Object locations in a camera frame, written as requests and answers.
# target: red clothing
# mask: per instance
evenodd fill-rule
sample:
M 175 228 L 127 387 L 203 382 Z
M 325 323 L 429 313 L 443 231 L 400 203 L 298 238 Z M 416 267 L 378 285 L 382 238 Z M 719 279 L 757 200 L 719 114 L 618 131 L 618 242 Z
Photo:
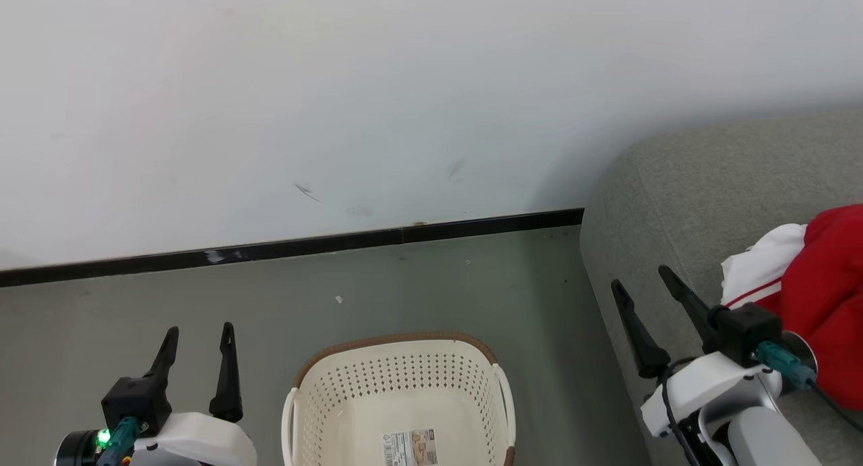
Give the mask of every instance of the red clothing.
M 810 344 L 821 389 L 863 410 L 863 204 L 818 214 L 782 289 L 757 303 Z

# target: teal connector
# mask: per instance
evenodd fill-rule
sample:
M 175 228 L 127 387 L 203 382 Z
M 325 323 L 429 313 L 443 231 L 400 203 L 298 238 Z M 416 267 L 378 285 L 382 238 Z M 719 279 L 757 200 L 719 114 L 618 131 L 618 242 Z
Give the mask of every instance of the teal connector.
M 814 370 L 802 364 L 799 358 L 789 352 L 787 349 L 771 342 L 761 342 L 758 344 L 756 351 L 758 361 L 773 368 L 783 377 L 792 381 L 795 387 L 800 390 L 808 390 L 811 388 L 808 381 L 814 382 Z
M 135 441 L 141 435 L 141 426 L 134 417 L 123 417 L 117 429 L 111 435 L 108 448 L 99 456 L 96 466 L 120 466 L 123 457 L 135 446 Z

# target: laundry basket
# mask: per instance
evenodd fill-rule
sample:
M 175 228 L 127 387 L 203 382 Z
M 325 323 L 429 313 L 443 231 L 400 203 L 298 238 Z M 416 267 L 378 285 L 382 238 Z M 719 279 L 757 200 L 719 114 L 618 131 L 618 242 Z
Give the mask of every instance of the laundry basket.
M 345 343 L 299 372 L 281 448 L 286 466 L 512 466 L 512 392 L 466 334 Z

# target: baseboard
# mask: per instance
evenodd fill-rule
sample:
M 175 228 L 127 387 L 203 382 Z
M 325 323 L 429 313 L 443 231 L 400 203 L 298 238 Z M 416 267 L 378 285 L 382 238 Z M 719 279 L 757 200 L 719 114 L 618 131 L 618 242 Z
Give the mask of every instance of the baseboard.
M 516 214 L 481 220 L 451 221 L 450 223 L 417 224 L 401 229 L 374 230 L 361 233 L 343 233 L 293 241 L 275 241 L 238 247 L 191 250 L 175 254 L 142 255 L 127 259 L 98 260 L 62 266 L 33 267 L 2 270 L 0 287 L 43 284 L 46 282 L 73 281 L 95 276 L 127 275 L 160 270 L 189 269 L 192 267 L 221 266 L 255 260 L 281 259 L 300 255 L 324 254 L 357 248 L 402 245 L 436 239 L 454 239 L 490 233 L 518 230 L 549 229 L 565 225 L 580 225 L 584 208 Z

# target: product label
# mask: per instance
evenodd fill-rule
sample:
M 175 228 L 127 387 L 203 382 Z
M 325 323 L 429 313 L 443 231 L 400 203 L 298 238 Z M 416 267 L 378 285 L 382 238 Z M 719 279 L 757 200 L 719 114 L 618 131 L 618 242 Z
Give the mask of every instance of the product label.
M 384 466 L 434 466 L 438 464 L 434 429 L 394 432 L 383 436 Z

